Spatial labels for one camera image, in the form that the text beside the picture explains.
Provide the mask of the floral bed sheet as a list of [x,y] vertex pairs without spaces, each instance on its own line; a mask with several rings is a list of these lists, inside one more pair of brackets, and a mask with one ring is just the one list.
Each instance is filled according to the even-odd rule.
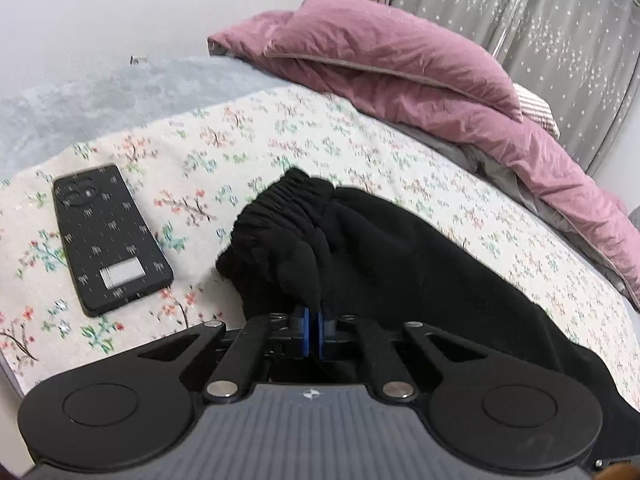
[[[53,205],[57,177],[118,167],[174,271],[170,288],[82,312]],[[25,393],[46,378],[218,318],[243,323],[215,269],[242,208],[288,168],[354,186],[431,223],[596,352],[639,401],[638,318],[552,229],[493,186],[344,99],[286,86],[66,148],[1,185],[1,362]]]

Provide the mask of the black phone with case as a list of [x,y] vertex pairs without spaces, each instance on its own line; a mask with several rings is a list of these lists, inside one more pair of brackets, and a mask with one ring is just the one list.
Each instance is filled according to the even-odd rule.
[[171,285],[174,272],[117,166],[57,178],[58,232],[81,309],[90,318]]

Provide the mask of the black pants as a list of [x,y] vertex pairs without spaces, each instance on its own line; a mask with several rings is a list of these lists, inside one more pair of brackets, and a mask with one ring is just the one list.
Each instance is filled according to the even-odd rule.
[[236,218],[218,272],[247,318],[352,314],[393,328],[423,322],[585,385],[603,427],[593,458],[639,451],[639,415],[603,361],[514,286],[408,210],[288,170]]

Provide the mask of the light blue fuzzy blanket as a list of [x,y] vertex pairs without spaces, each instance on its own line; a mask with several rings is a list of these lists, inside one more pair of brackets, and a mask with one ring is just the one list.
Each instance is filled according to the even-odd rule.
[[40,84],[1,100],[1,177],[88,142],[196,108],[283,86],[236,58],[130,65],[64,84]]

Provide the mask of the pink quilt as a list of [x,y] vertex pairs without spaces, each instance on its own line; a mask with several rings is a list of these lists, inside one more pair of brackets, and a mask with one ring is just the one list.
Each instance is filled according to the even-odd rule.
[[208,40],[213,55],[349,100],[372,117],[469,144],[509,168],[639,295],[639,233],[558,141],[525,117],[510,77],[482,47],[369,0],[304,0]]

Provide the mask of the grey patterned curtain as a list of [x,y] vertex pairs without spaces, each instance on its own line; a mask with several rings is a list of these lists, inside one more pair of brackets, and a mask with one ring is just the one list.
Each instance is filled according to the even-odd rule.
[[483,46],[595,174],[639,89],[639,0],[383,0]]

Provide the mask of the striped pillow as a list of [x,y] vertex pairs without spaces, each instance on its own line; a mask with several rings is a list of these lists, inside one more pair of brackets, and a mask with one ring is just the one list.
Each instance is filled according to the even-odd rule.
[[553,139],[559,141],[561,136],[560,129],[554,119],[549,103],[516,82],[514,82],[513,87],[518,95],[522,114],[546,130]]

